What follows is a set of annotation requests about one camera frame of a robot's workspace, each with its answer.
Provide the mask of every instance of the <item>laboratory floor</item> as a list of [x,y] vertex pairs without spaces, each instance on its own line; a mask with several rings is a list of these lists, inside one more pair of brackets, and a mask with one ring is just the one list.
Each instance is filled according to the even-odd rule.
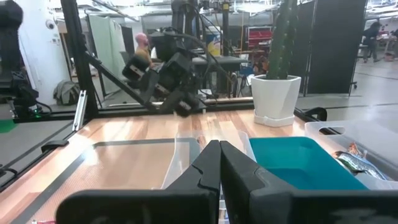
[[[350,97],[308,95],[298,99],[297,107],[304,110],[321,106],[327,109],[329,121],[368,119],[398,132],[398,61],[369,61],[365,64],[360,60],[355,72],[354,80],[358,82],[358,88],[352,90]],[[101,96],[99,80],[95,79],[94,83]],[[125,101],[133,102],[127,94],[119,91],[109,95],[103,106]],[[10,118],[8,105],[0,105],[0,119]],[[5,165],[27,154],[25,159],[11,166],[20,169],[40,154],[41,144],[50,139],[62,139],[71,130],[71,121],[18,124],[12,131],[0,134],[0,164]],[[6,177],[0,177],[0,184]]]

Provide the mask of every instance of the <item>teal plastic container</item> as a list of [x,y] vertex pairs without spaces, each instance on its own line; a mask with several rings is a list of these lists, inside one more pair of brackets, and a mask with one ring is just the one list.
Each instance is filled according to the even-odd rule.
[[257,163],[300,190],[366,190],[314,140],[250,139]]

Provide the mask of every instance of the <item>wooden table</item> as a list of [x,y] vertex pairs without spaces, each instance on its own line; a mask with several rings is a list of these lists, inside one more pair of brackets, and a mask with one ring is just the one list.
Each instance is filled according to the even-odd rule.
[[[188,118],[162,115],[92,120],[69,139],[68,146],[56,149],[0,194],[0,223],[16,223],[12,221],[33,202],[37,203],[49,191],[49,185],[59,181],[56,179],[65,174],[65,169],[81,158],[76,172],[69,174],[31,218],[53,220],[57,205],[67,195],[83,189],[160,189],[174,154],[173,138],[178,132],[237,129],[249,138],[303,135],[304,123],[298,118],[293,125],[281,128],[262,126],[253,119],[253,110],[242,110]],[[100,144],[95,150],[90,149],[97,142],[108,141],[134,144]]]

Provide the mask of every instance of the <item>black metal frame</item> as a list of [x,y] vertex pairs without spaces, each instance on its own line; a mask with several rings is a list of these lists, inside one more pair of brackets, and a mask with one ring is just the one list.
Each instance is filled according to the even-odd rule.
[[[130,149],[134,149],[134,145],[137,144],[168,144],[174,143],[175,139],[147,139],[147,140],[130,140],[130,141],[109,141],[109,142],[97,142],[91,146],[88,146],[52,183],[43,190],[39,196],[29,204],[14,220],[13,223],[27,223],[32,219],[32,216],[39,211],[44,203],[53,197],[54,193],[65,183],[65,181],[82,165],[86,160],[87,154],[97,150],[98,147],[105,146],[130,146]],[[181,142],[185,142],[190,145],[190,164],[198,157],[200,148],[195,139],[192,138],[181,138]]]
[[[76,74],[80,88],[87,91],[87,105],[85,113],[85,124],[95,118],[113,118],[124,116],[142,116],[155,115],[156,111],[147,110],[142,105],[120,106],[114,108],[99,109],[96,104],[95,88],[91,79],[89,63],[95,66],[99,72],[117,84],[127,94],[132,96],[139,103],[141,99],[139,95],[124,82],[115,77],[109,70],[102,66],[101,62],[94,58],[86,49],[83,34],[81,30],[80,18],[78,17],[78,8],[76,0],[61,0],[63,13],[65,15],[65,23],[67,25],[70,36],[70,45],[72,47],[72,56],[75,61]],[[211,101],[208,103],[206,111],[233,111],[233,110],[252,110],[254,109],[253,100],[229,100],[229,101]],[[17,123],[36,122],[36,121],[55,121],[55,120],[72,120],[75,115],[74,111],[53,112],[51,116],[43,116],[41,118],[15,119]],[[319,121],[313,116],[305,114],[299,109],[295,109],[294,115],[304,122]],[[325,134],[335,133],[334,130],[323,130]],[[70,138],[75,132],[71,132],[64,140]],[[26,172],[46,158],[51,151],[44,152],[26,167],[18,172],[17,175],[9,179],[5,184],[0,185],[0,192],[10,186],[18,178],[22,177]]]
[[[66,126],[64,126],[63,128],[59,129],[57,132],[53,133],[52,135],[50,135],[48,138],[44,139],[44,141],[38,143],[37,145],[35,145],[34,147],[32,147],[31,149],[29,149],[26,153],[24,153],[23,155],[20,155],[18,158],[14,159],[13,161],[11,161],[10,163],[6,164],[4,167],[5,168],[11,168],[12,165],[14,165],[15,163],[19,162],[20,160],[22,160],[23,158],[25,158],[28,154],[30,154],[33,150],[36,150],[37,148],[43,146],[49,139],[53,138],[54,136],[56,136],[59,132],[63,131],[64,128],[68,128],[69,126],[72,126],[71,123],[67,124]],[[71,133],[67,134],[63,140],[68,140],[70,139],[76,132],[72,131]],[[8,178],[6,181],[4,182],[0,182],[0,193],[3,192],[4,190],[6,190],[11,184],[13,184],[15,181],[17,181],[19,178],[21,178],[24,174],[26,174],[28,171],[31,170],[31,168],[33,168],[34,166],[36,166],[39,162],[41,162],[42,160],[44,160],[47,156],[49,156],[51,153],[53,152],[53,150],[49,150],[49,151],[45,151],[43,153],[41,153],[39,156],[37,156],[32,162],[28,163],[25,167],[21,168],[20,170],[17,171],[16,174],[14,174],[12,177]]]

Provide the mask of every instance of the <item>clear plastic bin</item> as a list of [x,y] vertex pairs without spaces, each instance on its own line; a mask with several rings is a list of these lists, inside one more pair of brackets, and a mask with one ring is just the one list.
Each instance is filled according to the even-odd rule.
[[[180,177],[211,140],[228,141],[237,149],[248,155],[252,160],[256,161],[249,137],[243,131],[212,129],[208,131],[179,132],[175,136],[174,156],[166,173],[162,189],[167,188]],[[225,201],[220,199],[219,223],[229,223],[229,221],[224,218],[225,216]]]
[[[340,134],[324,135],[320,131],[332,128]],[[327,121],[305,124],[305,135],[316,140],[328,152],[347,151],[355,143],[360,151],[366,151],[366,159],[391,181],[380,180],[366,174],[357,175],[367,188],[373,190],[398,189],[398,134],[372,121]]]

